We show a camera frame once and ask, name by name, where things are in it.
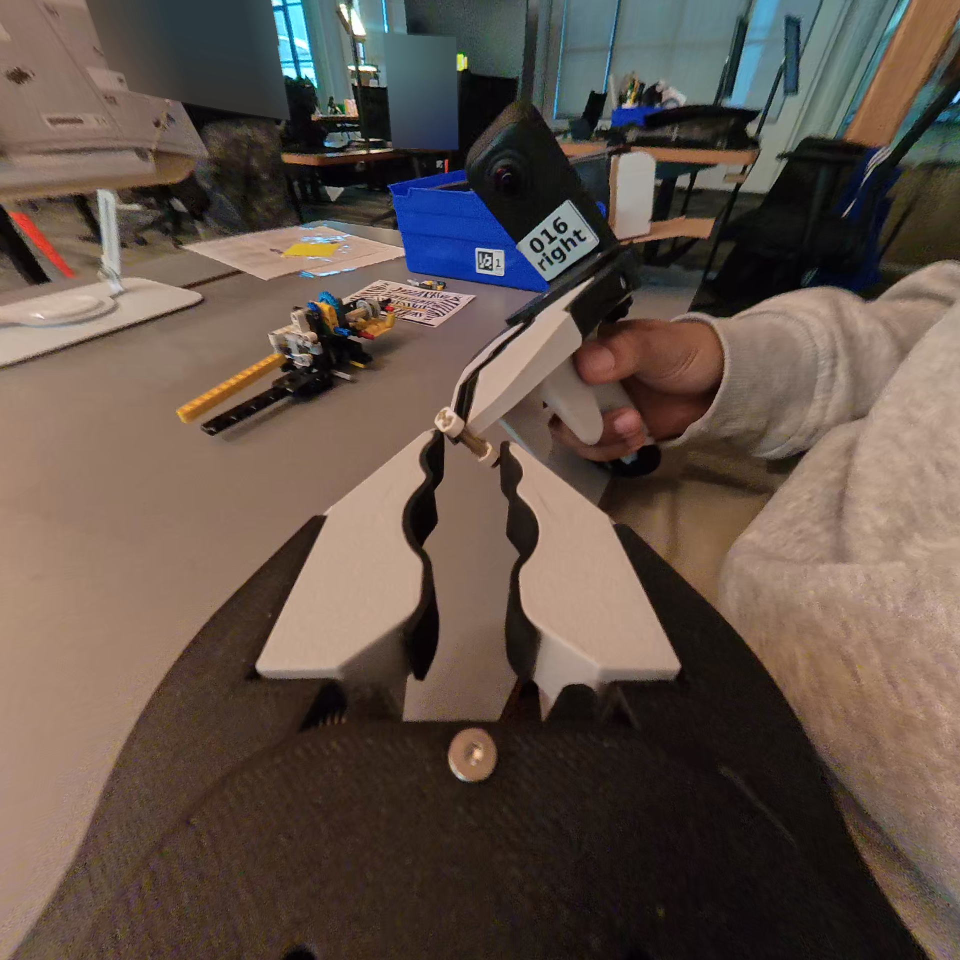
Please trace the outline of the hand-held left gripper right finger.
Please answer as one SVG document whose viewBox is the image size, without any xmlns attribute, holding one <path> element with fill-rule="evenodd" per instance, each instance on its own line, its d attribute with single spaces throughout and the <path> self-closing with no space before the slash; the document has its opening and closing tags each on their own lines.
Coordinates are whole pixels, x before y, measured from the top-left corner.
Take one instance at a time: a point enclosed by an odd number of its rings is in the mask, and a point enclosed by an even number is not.
<svg viewBox="0 0 960 960">
<path fill-rule="evenodd" d="M 602 696 L 619 683 L 673 681 L 678 655 L 614 524 L 514 442 L 501 444 L 510 571 L 505 641 L 516 678 L 549 715 L 568 688 Z"/>
</svg>

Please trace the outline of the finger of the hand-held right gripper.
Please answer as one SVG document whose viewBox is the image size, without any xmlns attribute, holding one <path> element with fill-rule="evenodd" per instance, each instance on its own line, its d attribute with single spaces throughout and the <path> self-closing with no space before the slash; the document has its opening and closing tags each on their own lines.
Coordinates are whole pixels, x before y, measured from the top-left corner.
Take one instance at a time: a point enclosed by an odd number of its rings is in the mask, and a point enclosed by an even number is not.
<svg viewBox="0 0 960 960">
<path fill-rule="evenodd" d="M 584 438 L 584 382 L 571 360 L 582 342 L 567 302 L 552 302 L 503 330 L 466 366 L 467 431 L 484 434 L 535 393 Z"/>
<path fill-rule="evenodd" d="M 495 423 L 557 370 L 557 306 L 505 327 L 467 363 L 452 409 L 466 423 Z"/>
</svg>

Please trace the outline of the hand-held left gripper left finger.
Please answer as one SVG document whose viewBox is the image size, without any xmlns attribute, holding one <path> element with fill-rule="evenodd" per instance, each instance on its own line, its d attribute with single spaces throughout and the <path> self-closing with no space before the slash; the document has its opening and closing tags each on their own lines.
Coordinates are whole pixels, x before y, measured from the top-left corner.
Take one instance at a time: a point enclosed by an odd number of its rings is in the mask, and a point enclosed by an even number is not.
<svg viewBox="0 0 960 960">
<path fill-rule="evenodd" d="M 255 664 L 271 680 L 332 680 L 404 698 L 439 641 L 430 558 L 446 442 L 425 431 L 332 505 Z"/>
</svg>

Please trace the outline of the tan lego axle white connectors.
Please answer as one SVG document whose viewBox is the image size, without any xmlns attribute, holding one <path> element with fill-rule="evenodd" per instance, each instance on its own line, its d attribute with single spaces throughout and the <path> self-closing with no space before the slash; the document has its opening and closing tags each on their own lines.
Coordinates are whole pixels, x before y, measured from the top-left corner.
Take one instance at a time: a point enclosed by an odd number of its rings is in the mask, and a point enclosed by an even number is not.
<svg viewBox="0 0 960 960">
<path fill-rule="evenodd" d="M 451 445 L 464 449 L 478 464 L 491 468 L 498 465 L 498 450 L 486 438 L 475 434 L 452 408 L 438 411 L 435 426 Z"/>
</svg>

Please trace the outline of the person's right forearm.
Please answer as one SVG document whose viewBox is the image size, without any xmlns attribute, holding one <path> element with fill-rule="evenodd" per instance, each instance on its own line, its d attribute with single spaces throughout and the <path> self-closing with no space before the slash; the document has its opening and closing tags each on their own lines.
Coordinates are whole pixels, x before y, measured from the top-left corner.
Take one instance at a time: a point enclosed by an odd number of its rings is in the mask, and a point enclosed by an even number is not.
<svg viewBox="0 0 960 960">
<path fill-rule="evenodd" d="M 928 335 L 958 346 L 958 301 L 958 262 L 941 261 L 872 301 L 816 287 L 728 318 L 674 318 L 672 326 L 712 328 L 724 366 L 707 411 L 666 446 L 726 442 L 764 460 L 810 450 L 834 427 L 866 417 Z"/>
</svg>

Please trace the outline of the partly built lego model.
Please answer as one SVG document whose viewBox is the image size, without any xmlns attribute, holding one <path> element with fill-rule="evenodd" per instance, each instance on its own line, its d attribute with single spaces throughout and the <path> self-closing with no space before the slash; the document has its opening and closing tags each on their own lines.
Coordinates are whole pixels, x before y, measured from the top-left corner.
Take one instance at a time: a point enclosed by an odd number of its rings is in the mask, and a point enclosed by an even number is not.
<svg viewBox="0 0 960 960">
<path fill-rule="evenodd" d="M 183 424 L 217 436 L 284 403 L 305 402 L 355 371 L 375 363 L 370 344 L 389 333 L 397 319 L 390 296 L 356 294 L 343 299 L 321 292 L 294 307 L 289 321 L 269 335 L 271 352 L 257 363 L 176 410 Z"/>
</svg>

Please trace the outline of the person's right hand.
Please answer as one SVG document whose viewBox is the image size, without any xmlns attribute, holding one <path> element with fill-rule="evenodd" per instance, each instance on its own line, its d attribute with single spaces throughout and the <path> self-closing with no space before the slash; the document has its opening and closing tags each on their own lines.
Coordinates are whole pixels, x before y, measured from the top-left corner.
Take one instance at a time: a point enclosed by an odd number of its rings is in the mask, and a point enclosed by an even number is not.
<svg viewBox="0 0 960 960">
<path fill-rule="evenodd" d="M 617 382 L 629 398 L 603 415 L 601 438 L 593 445 L 579 441 L 558 416 L 549 421 L 554 441 L 597 463 L 679 438 L 708 412 L 725 369 L 719 337 L 697 320 L 623 320 L 581 345 L 572 359 L 583 382 Z"/>
</svg>

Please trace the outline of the black high-back office chair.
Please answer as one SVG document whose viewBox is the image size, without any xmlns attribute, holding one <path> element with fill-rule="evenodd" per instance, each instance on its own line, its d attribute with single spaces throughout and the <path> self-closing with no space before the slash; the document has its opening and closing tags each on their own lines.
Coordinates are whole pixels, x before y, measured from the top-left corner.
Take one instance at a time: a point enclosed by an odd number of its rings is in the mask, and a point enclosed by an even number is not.
<svg viewBox="0 0 960 960">
<path fill-rule="evenodd" d="M 467 69 L 458 72 L 458 138 L 459 153 L 471 149 L 512 102 L 517 99 L 518 78 L 476 74 Z"/>
</svg>

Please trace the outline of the zebra striped sticker sheet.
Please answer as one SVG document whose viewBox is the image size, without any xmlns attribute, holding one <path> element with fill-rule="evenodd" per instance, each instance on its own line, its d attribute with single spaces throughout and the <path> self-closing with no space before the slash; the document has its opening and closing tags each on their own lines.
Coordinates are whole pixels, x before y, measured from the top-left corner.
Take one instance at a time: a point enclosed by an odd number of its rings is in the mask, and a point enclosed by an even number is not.
<svg viewBox="0 0 960 960">
<path fill-rule="evenodd" d="M 390 280 L 371 282 L 345 298 L 347 303 L 364 301 L 389 306 L 395 318 L 430 329 L 437 328 L 474 300 L 474 294 Z"/>
</svg>

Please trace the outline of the white rounded board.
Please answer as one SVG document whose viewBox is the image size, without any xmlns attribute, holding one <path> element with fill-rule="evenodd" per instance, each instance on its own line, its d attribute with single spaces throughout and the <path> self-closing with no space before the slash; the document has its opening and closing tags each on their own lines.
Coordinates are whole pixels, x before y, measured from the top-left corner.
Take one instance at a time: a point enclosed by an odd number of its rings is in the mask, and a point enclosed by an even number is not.
<svg viewBox="0 0 960 960">
<path fill-rule="evenodd" d="M 644 150 L 628 150 L 609 159 L 608 222 L 618 240 L 649 234 L 653 222 L 656 161 Z"/>
</svg>

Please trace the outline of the black bag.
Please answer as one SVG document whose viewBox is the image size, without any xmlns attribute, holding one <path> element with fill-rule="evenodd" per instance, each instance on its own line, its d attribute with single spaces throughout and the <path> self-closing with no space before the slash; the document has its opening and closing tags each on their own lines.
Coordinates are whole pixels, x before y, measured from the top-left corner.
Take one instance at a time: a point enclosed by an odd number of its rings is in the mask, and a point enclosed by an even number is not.
<svg viewBox="0 0 960 960">
<path fill-rule="evenodd" d="M 720 104 L 684 105 L 649 114 L 642 122 L 618 128 L 630 146 L 696 150 L 755 150 L 760 142 L 749 131 L 759 117 L 755 109 Z"/>
</svg>

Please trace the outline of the long wood-top desk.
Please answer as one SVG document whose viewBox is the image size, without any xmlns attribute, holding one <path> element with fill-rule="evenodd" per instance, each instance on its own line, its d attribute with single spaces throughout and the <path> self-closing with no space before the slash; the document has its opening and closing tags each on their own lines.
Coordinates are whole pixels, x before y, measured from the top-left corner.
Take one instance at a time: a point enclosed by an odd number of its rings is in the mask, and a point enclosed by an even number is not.
<svg viewBox="0 0 960 960">
<path fill-rule="evenodd" d="M 444 172 L 456 150 L 359 148 L 327 151 L 282 150 L 287 197 L 300 222 L 307 207 L 323 204 L 321 188 L 366 186 L 387 190 L 392 184 Z"/>
</svg>

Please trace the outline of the dark equipment on desk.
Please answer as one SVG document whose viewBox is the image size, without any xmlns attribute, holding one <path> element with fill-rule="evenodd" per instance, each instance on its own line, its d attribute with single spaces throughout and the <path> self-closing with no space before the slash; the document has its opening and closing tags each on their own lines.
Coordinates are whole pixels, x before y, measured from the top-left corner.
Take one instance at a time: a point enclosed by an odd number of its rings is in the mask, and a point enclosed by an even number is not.
<svg viewBox="0 0 960 960">
<path fill-rule="evenodd" d="M 281 143 L 286 152 L 317 153 L 325 146 L 327 130 L 314 119 L 317 90 L 309 78 L 284 78 L 289 117 L 282 124 Z"/>
</svg>

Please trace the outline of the blue jacket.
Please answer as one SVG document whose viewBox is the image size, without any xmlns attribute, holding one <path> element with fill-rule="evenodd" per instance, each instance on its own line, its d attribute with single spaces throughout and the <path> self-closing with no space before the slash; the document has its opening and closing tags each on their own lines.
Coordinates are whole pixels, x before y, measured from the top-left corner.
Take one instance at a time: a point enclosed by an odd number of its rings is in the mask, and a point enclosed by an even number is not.
<svg viewBox="0 0 960 960">
<path fill-rule="evenodd" d="M 892 209 L 889 194 L 901 173 L 892 146 L 868 150 L 855 167 L 837 206 L 845 227 L 844 257 L 824 282 L 854 293 L 879 282 L 881 235 Z"/>
</svg>

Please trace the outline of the wooden column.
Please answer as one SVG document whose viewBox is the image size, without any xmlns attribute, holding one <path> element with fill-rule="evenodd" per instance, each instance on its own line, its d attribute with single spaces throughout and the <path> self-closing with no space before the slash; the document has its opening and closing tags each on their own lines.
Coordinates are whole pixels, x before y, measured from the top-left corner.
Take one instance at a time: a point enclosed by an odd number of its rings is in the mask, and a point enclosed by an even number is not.
<svg viewBox="0 0 960 960">
<path fill-rule="evenodd" d="M 957 1 L 910 1 L 842 138 L 890 145 L 940 63 L 959 18 Z"/>
</svg>

